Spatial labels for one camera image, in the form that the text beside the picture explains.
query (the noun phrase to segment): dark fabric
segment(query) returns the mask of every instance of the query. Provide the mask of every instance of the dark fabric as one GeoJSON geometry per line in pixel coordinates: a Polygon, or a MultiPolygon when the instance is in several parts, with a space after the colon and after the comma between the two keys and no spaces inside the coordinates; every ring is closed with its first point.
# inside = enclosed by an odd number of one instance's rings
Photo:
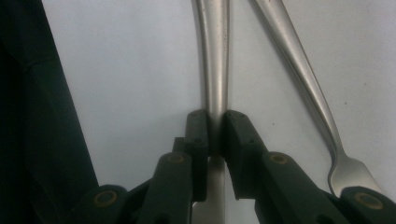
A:
{"type": "Polygon", "coordinates": [[[0,223],[62,223],[98,186],[39,0],[0,0],[0,223]]]}

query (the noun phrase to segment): white surface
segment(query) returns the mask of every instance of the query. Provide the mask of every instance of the white surface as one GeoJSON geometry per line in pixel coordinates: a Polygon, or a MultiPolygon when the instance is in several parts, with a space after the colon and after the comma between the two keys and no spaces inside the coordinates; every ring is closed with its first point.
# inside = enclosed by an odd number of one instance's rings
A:
{"type": "MultiPolygon", "coordinates": [[[[43,2],[99,182],[132,189],[203,105],[193,0],[43,2]]],[[[396,201],[396,2],[284,3],[346,153],[396,201]]],[[[330,155],[249,1],[231,1],[230,40],[230,108],[329,190],[330,155]]],[[[257,223],[229,178],[226,195],[227,223],[257,223]]]]}

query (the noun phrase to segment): dark green fabric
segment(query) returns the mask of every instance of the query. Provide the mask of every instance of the dark green fabric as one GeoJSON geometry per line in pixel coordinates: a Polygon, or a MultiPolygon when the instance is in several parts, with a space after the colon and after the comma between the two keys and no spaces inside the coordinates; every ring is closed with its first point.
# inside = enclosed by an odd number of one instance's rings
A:
{"type": "Polygon", "coordinates": [[[0,223],[62,223],[98,184],[41,1],[0,0],[0,78],[0,223]]]}

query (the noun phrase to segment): silverware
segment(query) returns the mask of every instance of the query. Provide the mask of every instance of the silverware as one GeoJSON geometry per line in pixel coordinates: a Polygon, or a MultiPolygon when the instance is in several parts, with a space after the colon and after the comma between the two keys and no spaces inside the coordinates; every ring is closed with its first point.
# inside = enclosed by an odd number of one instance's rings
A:
{"type": "Polygon", "coordinates": [[[332,154],[332,169],[328,177],[332,194],[339,197],[343,188],[354,186],[381,192],[364,163],[349,158],[345,153],[330,108],[283,2],[281,0],[255,0],[255,2],[324,126],[325,139],[329,142],[329,150],[332,154]]]}
{"type": "Polygon", "coordinates": [[[205,68],[210,159],[207,198],[192,208],[192,223],[221,224],[224,219],[224,160],[220,156],[220,129],[227,109],[229,1],[197,0],[205,68]]]}

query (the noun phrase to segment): silver utensil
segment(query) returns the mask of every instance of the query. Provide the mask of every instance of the silver utensil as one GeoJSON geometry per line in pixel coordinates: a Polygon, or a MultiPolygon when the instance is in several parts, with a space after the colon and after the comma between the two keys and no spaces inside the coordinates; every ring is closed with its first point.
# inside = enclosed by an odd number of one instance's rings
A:
{"type": "Polygon", "coordinates": [[[205,101],[210,155],[207,198],[192,208],[192,223],[221,224],[224,219],[224,160],[220,129],[227,109],[229,0],[197,0],[204,54],[205,101]]]}
{"type": "Polygon", "coordinates": [[[345,153],[330,108],[283,2],[281,0],[255,0],[255,2],[324,126],[325,139],[331,146],[329,150],[332,154],[332,169],[328,177],[332,194],[339,197],[343,188],[355,186],[381,192],[364,163],[349,158],[345,153]]]}

